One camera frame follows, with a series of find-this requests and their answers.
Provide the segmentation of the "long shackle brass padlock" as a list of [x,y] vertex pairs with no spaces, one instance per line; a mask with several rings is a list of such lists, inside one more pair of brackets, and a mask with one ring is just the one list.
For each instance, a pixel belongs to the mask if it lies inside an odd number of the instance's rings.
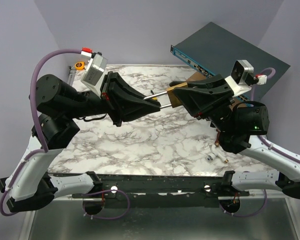
[[169,104],[162,105],[160,107],[160,109],[165,109],[165,108],[169,108],[169,107],[176,108],[176,107],[181,106],[182,103],[175,96],[175,94],[173,93],[173,90],[176,89],[176,88],[187,88],[187,87],[188,87],[188,83],[187,82],[182,82],[182,83],[176,84],[174,86],[170,86],[169,88],[166,89],[166,91],[156,93],[155,95],[146,96],[143,99],[148,100],[148,99],[151,99],[153,97],[160,97],[160,96],[163,96],[163,95],[168,95]]

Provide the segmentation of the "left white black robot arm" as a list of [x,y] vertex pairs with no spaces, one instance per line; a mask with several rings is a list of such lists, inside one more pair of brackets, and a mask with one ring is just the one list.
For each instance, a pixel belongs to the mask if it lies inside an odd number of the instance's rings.
[[103,184],[92,171],[66,177],[48,173],[52,161],[80,131],[77,119],[109,116],[119,127],[161,109],[157,100],[132,88],[117,72],[107,73],[101,88],[101,93],[80,92],[52,74],[32,83],[29,99],[34,126],[29,143],[14,172],[0,179],[0,207],[8,207],[9,215],[42,209],[58,197],[101,194]]

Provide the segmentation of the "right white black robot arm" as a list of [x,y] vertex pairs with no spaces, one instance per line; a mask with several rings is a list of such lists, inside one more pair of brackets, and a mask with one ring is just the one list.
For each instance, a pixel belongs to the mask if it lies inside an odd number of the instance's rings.
[[233,154],[258,160],[272,170],[259,172],[228,171],[220,183],[220,191],[231,196],[246,190],[275,190],[300,199],[300,155],[264,139],[269,117],[267,107],[249,101],[248,107],[234,102],[238,95],[252,88],[239,77],[220,74],[199,81],[173,81],[171,93],[188,113],[207,119],[219,131],[219,145]]

